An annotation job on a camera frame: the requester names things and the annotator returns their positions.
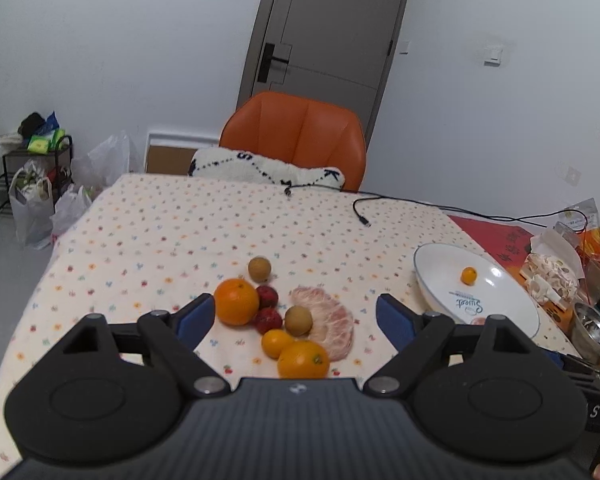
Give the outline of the large orange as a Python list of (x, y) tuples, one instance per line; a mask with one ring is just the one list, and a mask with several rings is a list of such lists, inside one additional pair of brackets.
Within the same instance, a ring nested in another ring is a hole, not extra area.
[(280, 352), (278, 376), (282, 379), (324, 379), (330, 359), (326, 350), (309, 340), (296, 341)]
[(225, 325), (249, 324), (259, 310), (256, 289), (242, 278), (222, 281), (213, 293), (216, 317)]

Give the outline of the peeled pomelo segment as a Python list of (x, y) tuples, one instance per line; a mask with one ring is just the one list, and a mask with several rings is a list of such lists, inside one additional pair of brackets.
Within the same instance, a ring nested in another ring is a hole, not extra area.
[(332, 362), (346, 358), (353, 346), (352, 313), (319, 287), (299, 286), (290, 292), (290, 300), (294, 307), (311, 313), (312, 327), (306, 338), (322, 346)]

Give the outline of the small mandarin orange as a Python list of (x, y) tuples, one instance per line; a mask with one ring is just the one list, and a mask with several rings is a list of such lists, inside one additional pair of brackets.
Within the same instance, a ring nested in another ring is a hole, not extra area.
[(296, 340), (284, 330), (268, 330), (261, 337), (261, 348), (270, 359), (277, 360), (282, 351)]

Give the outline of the brown longan fruit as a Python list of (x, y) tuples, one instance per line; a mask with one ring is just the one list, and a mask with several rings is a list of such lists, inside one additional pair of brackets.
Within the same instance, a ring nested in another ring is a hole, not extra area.
[(272, 273), (271, 263), (264, 257), (253, 257), (248, 262), (248, 274), (250, 278), (257, 283), (268, 281)]
[(289, 308), (285, 313), (284, 326), (291, 336), (301, 337), (308, 334), (313, 326), (311, 311), (301, 306)]

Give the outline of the white plate blue rim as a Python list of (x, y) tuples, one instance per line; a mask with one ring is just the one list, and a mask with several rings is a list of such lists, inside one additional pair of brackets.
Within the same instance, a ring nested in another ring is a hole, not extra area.
[[(538, 307), (499, 264), (465, 248), (429, 243), (415, 250), (413, 266), (420, 292), (431, 309), (457, 322), (474, 325), (490, 315), (504, 315), (528, 337), (538, 333)], [(466, 266), (478, 273), (472, 286), (460, 281)]]

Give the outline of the tiny kumquat in plate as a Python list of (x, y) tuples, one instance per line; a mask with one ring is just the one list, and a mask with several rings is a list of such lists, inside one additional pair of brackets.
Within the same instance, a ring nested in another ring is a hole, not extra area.
[(460, 281), (467, 286), (472, 286), (473, 284), (475, 284), (477, 278), (477, 270), (472, 266), (466, 266), (466, 268), (464, 268), (462, 273), (460, 274)]

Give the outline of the floral patterned tablecloth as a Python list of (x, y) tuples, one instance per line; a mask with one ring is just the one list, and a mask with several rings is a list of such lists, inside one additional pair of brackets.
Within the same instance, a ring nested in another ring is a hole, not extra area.
[(442, 211), (322, 188), (127, 174), (99, 195), (55, 244), (0, 368), (0, 477), (20, 456), (4, 419), (9, 391), (70, 328), (92, 312), (113, 323), (175, 310), (267, 258), (286, 304), (319, 287), (354, 317), (353, 346), (332, 377), (365, 380), (393, 356), (375, 320), (384, 292), (426, 309), (413, 255), (427, 243), (478, 252)]

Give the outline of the box of white snacks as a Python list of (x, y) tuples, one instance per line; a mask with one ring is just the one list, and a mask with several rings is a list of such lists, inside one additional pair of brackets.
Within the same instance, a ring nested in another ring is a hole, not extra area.
[(553, 229), (530, 240), (530, 252), (519, 271), (533, 300), (542, 306), (551, 302), (567, 310), (576, 300), (580, 281), (584, 279), (577, 251)]

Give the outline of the white plastic bag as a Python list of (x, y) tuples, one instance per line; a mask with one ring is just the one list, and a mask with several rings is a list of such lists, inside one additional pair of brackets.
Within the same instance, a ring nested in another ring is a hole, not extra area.
[(81, 218), (91, 207), (92, 200), (84, 186), (77, 188), (70, 184), (67, 191), (59, 197), (52, 222), (52, 240), (57, 240)]
[(54, 214), (53, 189), (45, 167), (29, 159), (12, 178), (8, 190), (18, 242), (44, 248), (50, 244)]

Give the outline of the stainless steel bowl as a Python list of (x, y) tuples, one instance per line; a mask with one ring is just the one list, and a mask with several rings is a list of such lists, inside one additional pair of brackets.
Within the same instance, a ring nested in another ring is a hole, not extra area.
[(600, 312), (588, 304), (576, 302), (570, 340), (582, 359), (593, 365), (600, 365)]

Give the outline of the clear plastic bag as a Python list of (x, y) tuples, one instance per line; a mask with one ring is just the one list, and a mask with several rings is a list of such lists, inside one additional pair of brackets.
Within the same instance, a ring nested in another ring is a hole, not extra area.
[(131, 141), (124, 132), (113, 134), (71, 162), (72, 180), (87, 191), (102, 192), (131, 170)]

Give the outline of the orange leather chair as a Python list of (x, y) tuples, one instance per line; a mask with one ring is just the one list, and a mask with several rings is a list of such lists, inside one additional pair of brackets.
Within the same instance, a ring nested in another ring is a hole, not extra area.
[(301, 168), (335, 167), (343, 188), (360, 188), (366, 144), (358, 116), (320, 101), (265, 91), (230, 116), (219, 146), (248, 151)]

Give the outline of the green packet on shelf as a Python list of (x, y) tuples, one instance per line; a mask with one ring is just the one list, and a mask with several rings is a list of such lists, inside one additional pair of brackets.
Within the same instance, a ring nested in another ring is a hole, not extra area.
[(46, 133), (35, 134), (31, 136), (27, 150), (32, 154), (45, 155), (58, 148), (62, 139), (66, 136), (66, 130), (58, 128)]

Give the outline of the grey door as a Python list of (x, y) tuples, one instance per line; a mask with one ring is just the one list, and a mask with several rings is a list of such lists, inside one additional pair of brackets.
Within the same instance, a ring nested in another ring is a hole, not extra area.
[[(371, 134), (384, 94), (407, 0), (260, 0), (237, 102), (262, 91), (335, 104)], [(273, 63), (257, 82), (264, 44)]]

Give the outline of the white light switch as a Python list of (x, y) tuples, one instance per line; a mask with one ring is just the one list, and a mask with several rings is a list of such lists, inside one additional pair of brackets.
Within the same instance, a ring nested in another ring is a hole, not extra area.
[(483, 64), (490, 67), (500, 67), (504, 60), (504, 47), (487, 47), (484, 51)]

